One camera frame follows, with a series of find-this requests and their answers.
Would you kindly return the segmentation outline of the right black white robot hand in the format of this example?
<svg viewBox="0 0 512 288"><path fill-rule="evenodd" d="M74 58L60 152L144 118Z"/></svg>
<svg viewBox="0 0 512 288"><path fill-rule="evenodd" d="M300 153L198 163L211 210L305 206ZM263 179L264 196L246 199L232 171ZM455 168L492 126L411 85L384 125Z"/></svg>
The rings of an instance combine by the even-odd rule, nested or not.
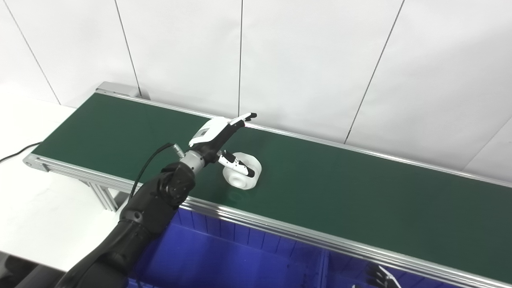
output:
<svg viewBox="0 0 512 288"><path fill-rule="evenodd" d="M396 277L378 264L368 264L365 284L353 284L350 288L402 288Z"/></svg>

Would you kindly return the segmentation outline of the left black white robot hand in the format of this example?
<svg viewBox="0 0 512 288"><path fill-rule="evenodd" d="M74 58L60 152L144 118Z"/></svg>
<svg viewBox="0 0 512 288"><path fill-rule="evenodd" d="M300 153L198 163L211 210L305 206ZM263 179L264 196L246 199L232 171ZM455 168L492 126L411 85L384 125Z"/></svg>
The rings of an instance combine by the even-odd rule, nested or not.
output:
<svg viewBox="0 0 512 288"><path fill-rule="evenodd" d="M257 116L257 113L249 112L232 120L221 116L208 120L190 140L190 150L199 153L205 166L219 162L225 168L253 178L255 171L222 147L238 129L245 127L246 122Z"/></svg>

